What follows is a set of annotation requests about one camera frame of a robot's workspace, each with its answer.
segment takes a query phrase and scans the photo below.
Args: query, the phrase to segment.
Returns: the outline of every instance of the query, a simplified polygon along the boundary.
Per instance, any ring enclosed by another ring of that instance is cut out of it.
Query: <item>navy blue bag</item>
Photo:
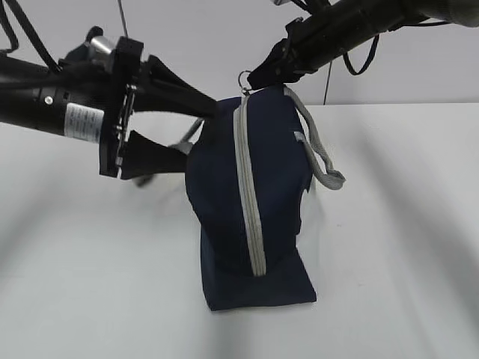
[[[313,174],[330,189],[344,183],[289,88],[226,99],[217,118],[205,120],[189,153],[186,190],[202,226],[201,273],[211,310],[316,301],[296,249],[302,194]]]

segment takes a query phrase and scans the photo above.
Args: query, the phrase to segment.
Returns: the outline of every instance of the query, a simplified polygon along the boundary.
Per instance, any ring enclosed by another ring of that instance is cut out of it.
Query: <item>label sticker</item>
[[[65,113],[65,136],[98,144],[103,115],[104,112],[97,108],[69,103]]]

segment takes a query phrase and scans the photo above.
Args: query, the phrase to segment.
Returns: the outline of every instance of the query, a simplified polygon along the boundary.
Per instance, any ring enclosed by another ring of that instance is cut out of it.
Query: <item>white surface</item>
[[[93,25],[115,40],[122,35],[117,0],[20,0],[55,58],[79,45]],[[145,43],[187,82],[216,99],[236,96],[238,74],[254,69],[286,36],[287,23],[305,13],[268,0],[123,0],[129,35]],[[20,58],[40,59],[19,30]],[[376,60],[359,77],[341,61],[332,72],[334,104],[393,102],[477,102],[479,29],[460,26],[404,28],[385,34]],[[7,44],[3,34],[0,43]],[[365,44],[351,54],[360,67]],[[322,103],[327,69],[295,85],[306,103]]]
[[[0,358],[477,358],[479,105],[311,110],[348,179],[305,202],[319,301],[223,314],[181,175],[139,190],[93,144],[0,125]]]

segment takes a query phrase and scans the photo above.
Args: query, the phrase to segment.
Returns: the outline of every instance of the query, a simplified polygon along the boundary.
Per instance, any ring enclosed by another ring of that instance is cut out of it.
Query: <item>gray zipper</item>
[[[248,100],[246,96],[241,106],[234,112],[234,149],[237,161],[239,195],[245,220],[251,269],[255,277],[266,275],[266,256],[263,247],[263,230],[260,210],[254,190],[253,170],[248,145]]]

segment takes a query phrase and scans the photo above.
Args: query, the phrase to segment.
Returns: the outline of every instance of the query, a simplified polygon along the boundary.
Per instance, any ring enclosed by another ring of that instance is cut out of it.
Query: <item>black cable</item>
[[[19,48],[19,42],[18,42],[18,37],[16,37],[15,31],[12,28],[12,25],[10,24],[10,21],[8,20],[7,13],[5,12],[5,6],[3,3],[3,0],[0,0],[0,23],[5,31],[5,34],[8,37],[8,40],[10,41],[10,48],[9,49],[2,49],[0,50],[0,53],[2,54],[11,54],[15,50]]]
[[[331,80],[331,71],[332,71],[332,61],[329,63],[328,80],[326,81],[326,89],[324,90],[323,105],[326,105],[326,101],[328,100],[329,80]]]
[[[376,37],[373,40],[373,44],[371,45],[371,49],[369,51],[369,55],[367,56],[366,62],[364,63],[364,66],[359,71],[354,70],[354,67],[351,64],[350,56],[348,55],[348,53],[343,55],[344,63],[346,64],[346,68],[351,73],[351,75],[354,75],[354,76],[361,75],[369,68],[369,66],[374,60],[374,57],[376,56],[378,44],[379,44],[379,35],[376,35]]]
[[[411,28],[432,28],[433,26],[443,26],[443,25],[451,25],[449,21],[438,21],[438,22],[423,22],[420,24],[414,25],[406,25]]]
[[[42,58],[43,62],[48,66],[50,71],[53,73],[60,73],[61,67],[53,60],[52,56],[48,53],[48,50],[43,45],[42,40],[38,37],[37,32],[35,31],[33,25],[28,20],[28,17],[23,12],[23,9],[20,7],[19,3],[16,0],[5,0],[8,6],[18,20],[23,31],[26,33],[31,44],[37,50],[38,55]]]
[[[128,30],[126,29],[125,13],[123,11],[123,4],[121,0],[118,0],[118,7],[120,8],[121,23],[123,24],[123,31],[125,31],[125,37],[128,38]]]

